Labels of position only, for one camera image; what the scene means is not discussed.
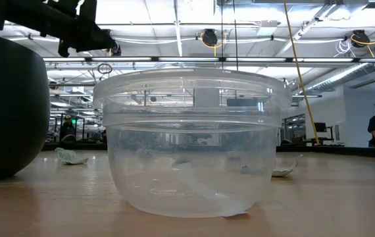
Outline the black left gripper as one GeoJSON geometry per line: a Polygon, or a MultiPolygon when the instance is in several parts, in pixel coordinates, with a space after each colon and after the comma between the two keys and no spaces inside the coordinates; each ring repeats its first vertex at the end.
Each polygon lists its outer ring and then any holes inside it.
{"type": "Polygon", "coordinates": [[[69,56],[70,48],[80,52],[117,46],[110,37],[111,31],[101,29],[93,21],[96,0],[39,0],[39,3],[43,16],[40,36],[58,38],[60,56],[69,56]]]}

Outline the clear plastic round container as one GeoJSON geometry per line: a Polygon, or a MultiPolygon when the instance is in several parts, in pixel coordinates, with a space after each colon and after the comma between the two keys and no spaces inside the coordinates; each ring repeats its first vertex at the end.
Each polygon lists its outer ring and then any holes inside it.
{"type": "Polygon", "coordinates": [[[279,79],[215,68],[121,74],[93,90],[118,192],[171,217],[230,217],[260,201],[291,100],[279,79]]]}

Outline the long ceiling light strip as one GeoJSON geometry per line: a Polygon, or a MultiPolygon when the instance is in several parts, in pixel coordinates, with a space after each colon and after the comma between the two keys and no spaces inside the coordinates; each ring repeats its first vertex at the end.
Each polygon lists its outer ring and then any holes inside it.
{"type": "MultiPolygon", "coordinates": [[[[206,62],[293,63],[293,57],[44,57],[46,63],[79,62],[206,62]]],[[[298,58],[299,63],[375,63],[375,58],[298,58]]]]}

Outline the black aluminium table frame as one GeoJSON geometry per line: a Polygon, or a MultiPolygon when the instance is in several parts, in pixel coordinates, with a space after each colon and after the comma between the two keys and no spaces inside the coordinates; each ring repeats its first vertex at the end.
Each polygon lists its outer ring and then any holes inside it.
{"type": "MultiPolygon", "coordinates": [[[[59,147],[59,143],[46,143],[43,145],[41,151],[53,151],[59,147]]],[[[70,144],[71,150],[92,150],[92,151],[105,151],[107,150],[107,144],[87,144],[87,143],[75,143],[70,144]]],[[[375,158],[375,148],[371,147],[341,147],[341,146],[296,146],[296,145],[284,145],[277,146],[277,152],[298,152],[298,153],[327,153],[336,155],[354,155],[361,157],[373,157],[375,158]]]]}

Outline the green white sweetener packet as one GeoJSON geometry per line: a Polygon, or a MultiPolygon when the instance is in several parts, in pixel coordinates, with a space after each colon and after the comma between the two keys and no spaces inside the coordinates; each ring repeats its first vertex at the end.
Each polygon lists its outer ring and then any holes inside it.
{"type": "MultiPolygon", "coordinates": [[[[272,166],[272,177],[285,177],[292,173],[298,166],[302,153],[277,153],[272,166]]],[[[243,165],[240,168],[241,174],[263,174],[267,168],[253,168],[249,165],[243,165]]]]}
{"type": "Polygon", "coordinates": [[[65,165],[81,165],[88,161],[88,158],[78,156],[73,150],[58,147],[55,151],[57,152],[57,159],[65,165]]]}

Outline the dark green ceramic mug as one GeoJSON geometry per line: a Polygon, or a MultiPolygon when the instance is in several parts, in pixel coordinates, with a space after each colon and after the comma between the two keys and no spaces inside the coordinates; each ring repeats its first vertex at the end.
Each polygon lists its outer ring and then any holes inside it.
{"type": "Polygon", "coordinates": [[[0,180],[29,165],[47,138],[50,98],[40,55],[0,37],[0,180]]]}

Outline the silver ventilation duct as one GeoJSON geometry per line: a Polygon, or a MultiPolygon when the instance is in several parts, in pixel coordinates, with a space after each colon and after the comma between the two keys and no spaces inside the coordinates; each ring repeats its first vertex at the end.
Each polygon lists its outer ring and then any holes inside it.
{"type": "Polygon", "coordinates": [[[327,91],[373,72],[375,72],[375,63],[361,63],[347,68],[335,69],[306,84],[305,90],[327,91]]]}

